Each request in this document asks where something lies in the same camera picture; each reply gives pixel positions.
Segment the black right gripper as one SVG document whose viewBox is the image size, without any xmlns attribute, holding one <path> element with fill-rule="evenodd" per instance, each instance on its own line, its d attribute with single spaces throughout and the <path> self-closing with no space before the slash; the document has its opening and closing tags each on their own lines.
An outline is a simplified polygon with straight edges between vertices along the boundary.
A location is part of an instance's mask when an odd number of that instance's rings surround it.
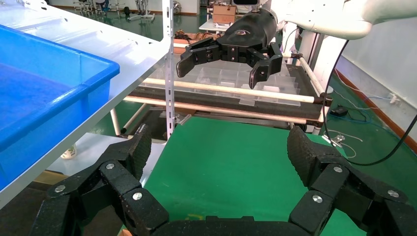
<svg viewBox="0 0 417 236">
<path fill-rule="evenodd" d="M 276 31 L 274 12 L 248 12 L 216 40 L 209 37 L 186 46 L 177 63 L 177 76 L 182 78 L 196 65 L 217 60 L 248 63 L 252 67 L 248 84 L 254 89 L 258 82 L 281 71 L 283 56 L 279 44 L 271 42 Z"/>
</svg>

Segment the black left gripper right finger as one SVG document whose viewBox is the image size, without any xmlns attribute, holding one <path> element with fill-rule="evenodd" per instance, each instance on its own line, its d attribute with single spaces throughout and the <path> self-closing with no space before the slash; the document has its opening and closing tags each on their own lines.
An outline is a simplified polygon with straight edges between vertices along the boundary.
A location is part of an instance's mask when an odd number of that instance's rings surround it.
<svg viewBox="0 0 417 236">
<path fill-rule="evenodd" d="M 311 141 L 295 126 L 287 153 L 308 189 L 290 213 L 290 223 L 318 236 L 339 210 L 369 236 L 416 235 L 417 212 L 407 196 L 357 170 L 335 148 Z"/>
</svg>

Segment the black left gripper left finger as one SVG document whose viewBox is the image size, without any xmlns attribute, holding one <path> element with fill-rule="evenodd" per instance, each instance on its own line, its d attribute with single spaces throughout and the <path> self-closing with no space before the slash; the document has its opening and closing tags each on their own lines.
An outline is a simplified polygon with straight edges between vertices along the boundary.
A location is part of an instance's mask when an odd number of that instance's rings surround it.
<svg viewBox="0 0 417 236">
<path fill-rule="evenodd" d="M 140 183 L 150 151 L 146 124 L 131 139 L 109 145 L 93 165 L 48 189 L 30 234 L 80 236 L 109 206 L 132 235 L 154 233 L 169 221 L 169 214 Z"/>
</svg>

